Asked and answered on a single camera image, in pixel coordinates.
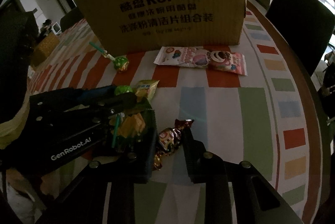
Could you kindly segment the yellow snack packet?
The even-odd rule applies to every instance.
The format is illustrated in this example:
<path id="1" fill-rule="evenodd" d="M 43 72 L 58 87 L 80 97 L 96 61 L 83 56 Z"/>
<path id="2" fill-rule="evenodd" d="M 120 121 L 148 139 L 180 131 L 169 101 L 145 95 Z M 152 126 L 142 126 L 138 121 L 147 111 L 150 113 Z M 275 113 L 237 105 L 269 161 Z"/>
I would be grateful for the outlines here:
<path id="1" fill-rule="evenodd" d="M 154 79 L 144 79 L 139 81 L 134 88 L 134 93 L 137 96 L 137 101 L 140 102 L 142 99 L 147 99 L 149 102 L 155 96 L 155 92 L 159 80 Z"/>

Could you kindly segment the colourful striped tablecloth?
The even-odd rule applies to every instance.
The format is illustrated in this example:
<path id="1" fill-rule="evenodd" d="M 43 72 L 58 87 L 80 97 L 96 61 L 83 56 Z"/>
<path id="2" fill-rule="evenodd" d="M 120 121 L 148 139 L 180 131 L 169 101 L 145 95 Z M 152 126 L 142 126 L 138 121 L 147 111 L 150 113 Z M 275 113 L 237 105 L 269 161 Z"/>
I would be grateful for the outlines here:
<path id="1" fill-rule="evenodd" d="M 252 5 L 241 43 L 247 76 L 154 65 L 154 52 L 130 57 L 131 70 L 116 74 L 88 44 L 97 37 L 85 20 L 60 36 L 59 45 L 32 80 L 32 91 L 63 87 L 134 85 L 159 81 L 152 105 L 157 126 L 193 118 L 194 137 L 223 160 L 250 161 L 303 222 L 311 223 L 320 203 L 321 141 L 305 79 L 283 52 L 277 31 Z"/>

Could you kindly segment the green lollipop with stick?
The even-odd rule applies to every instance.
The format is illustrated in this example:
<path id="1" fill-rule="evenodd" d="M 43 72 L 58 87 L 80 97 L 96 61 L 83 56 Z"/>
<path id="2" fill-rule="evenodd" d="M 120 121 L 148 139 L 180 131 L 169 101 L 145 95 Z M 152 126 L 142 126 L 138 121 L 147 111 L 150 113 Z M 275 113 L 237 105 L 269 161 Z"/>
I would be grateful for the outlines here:
<path id="1" fill-rule="evenodd" d="M 129 60 L 125 56 L 113 57 L 106 50 L 104 50 L 101 47 L 98 47 L 95 43 L 89 42 L 89 45 L 91 45 L 97 51 L 99 51 L 104 58 L 107 58 L 110 61 L 112 61 L 114 69 L 117 70 L 118 72 L 124 72 L 128 69 Z"/>

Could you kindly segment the black chair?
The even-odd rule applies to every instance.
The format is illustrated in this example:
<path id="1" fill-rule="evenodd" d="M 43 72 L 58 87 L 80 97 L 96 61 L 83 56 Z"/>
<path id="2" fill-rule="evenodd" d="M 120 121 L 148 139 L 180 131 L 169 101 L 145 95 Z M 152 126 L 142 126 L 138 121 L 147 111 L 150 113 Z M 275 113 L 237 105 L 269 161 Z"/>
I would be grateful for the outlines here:
<path id="1" fill-rule="evenodd" d="M 334 14 L 318 0 L 272 0 L 266 18 L 311 76 L 334 32 Z"/>

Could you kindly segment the pink snack packet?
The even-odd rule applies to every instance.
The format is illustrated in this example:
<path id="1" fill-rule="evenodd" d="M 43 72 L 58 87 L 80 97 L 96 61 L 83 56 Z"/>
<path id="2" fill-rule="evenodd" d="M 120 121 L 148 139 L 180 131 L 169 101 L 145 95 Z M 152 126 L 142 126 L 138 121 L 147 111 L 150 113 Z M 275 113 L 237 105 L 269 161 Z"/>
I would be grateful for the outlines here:
<path id="1" fill-rule="evenodd" d="M 247 76 L 245 56 L 237 52 L 196 47 L 162 47 L 154 64 L 187 68 L 214 69 Z"/>

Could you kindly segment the brown cardboard box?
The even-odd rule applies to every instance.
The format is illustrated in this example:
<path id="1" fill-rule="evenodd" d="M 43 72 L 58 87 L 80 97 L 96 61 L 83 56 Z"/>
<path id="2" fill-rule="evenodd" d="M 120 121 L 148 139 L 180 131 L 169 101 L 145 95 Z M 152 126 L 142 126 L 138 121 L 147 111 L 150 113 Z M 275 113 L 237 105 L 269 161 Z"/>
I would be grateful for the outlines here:
<path id="1" fill-rule="evenodd" d="M 114 56 L 163 46 L 239 44 L 246 0 L 74 0 Z"/>

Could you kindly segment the brown candy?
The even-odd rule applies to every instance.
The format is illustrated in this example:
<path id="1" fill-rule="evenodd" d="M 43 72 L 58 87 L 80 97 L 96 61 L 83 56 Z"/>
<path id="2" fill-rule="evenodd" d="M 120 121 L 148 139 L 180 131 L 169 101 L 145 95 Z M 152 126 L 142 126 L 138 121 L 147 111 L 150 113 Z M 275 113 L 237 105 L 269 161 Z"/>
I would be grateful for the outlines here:
<path id="1" fill-rule="evenodd" d="M 193 123 L 193 119 L 176 119 L 172 128 L 166 128 L 158 134 L 153 162 L 156 170 L 162 169 L 163 157 L 171 156 L 179 149 L 182 145 L 182 133 L 186 128 L 191 128 Z"/>

